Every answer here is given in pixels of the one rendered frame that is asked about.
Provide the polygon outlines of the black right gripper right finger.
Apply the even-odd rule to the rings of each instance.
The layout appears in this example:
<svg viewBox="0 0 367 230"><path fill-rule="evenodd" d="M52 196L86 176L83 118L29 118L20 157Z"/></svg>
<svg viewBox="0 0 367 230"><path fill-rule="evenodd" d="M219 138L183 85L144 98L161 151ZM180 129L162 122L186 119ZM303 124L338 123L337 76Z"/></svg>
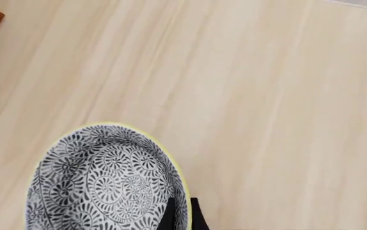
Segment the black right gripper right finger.
<svg viewBox="0 0 367 230"><path fill-rule="evenodd" d="M203 217L198 199L195 197L191 198L192 206L192 230L210 230L208 224Z"/></svg>

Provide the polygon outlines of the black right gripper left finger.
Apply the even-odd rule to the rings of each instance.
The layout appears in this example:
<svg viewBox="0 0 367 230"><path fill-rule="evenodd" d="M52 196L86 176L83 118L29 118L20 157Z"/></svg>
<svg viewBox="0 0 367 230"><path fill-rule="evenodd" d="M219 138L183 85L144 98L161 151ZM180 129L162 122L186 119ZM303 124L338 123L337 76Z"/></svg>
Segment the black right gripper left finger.
<svg viewBox="0 0 367 230"><path fill-rule="evenodd" d="M164 214L157 226L157 230L174 230L175 229L175 198L168 199Z"/></svg>

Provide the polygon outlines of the black-and-white patterned bowl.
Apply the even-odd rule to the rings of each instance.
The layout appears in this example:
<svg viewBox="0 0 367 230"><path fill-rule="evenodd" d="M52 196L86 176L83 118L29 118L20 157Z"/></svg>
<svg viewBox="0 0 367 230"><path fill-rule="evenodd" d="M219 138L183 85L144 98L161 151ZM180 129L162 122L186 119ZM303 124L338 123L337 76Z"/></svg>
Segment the black-and-white patterned bowl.
<svg viewBox="0 0 367 230"><path fill-rule="evenodd" d="M192 230L182 170L153 137L103 122L60 137L36 167L25 230Z"/></svg>

